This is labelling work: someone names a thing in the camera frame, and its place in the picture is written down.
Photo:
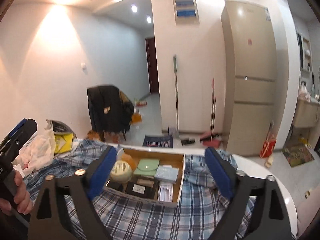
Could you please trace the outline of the person's left hand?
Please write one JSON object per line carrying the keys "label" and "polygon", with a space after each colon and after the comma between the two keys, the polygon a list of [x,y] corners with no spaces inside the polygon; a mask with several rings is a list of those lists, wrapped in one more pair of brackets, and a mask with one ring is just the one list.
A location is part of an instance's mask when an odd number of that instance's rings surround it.
{"label": "person's left hand", "polygon": [[[14,182],[17,186],[16,194],[14,195],[14,202],[17,204],[18,213],[24,215],[29,214],[33,209],[33,202],[30,199],[30,194],[27,191],[26,184],[24,183],[20,172],[15,171]],[[11,205],[10,203],[1,198],[1,211],[6,214],[11,214]]]}

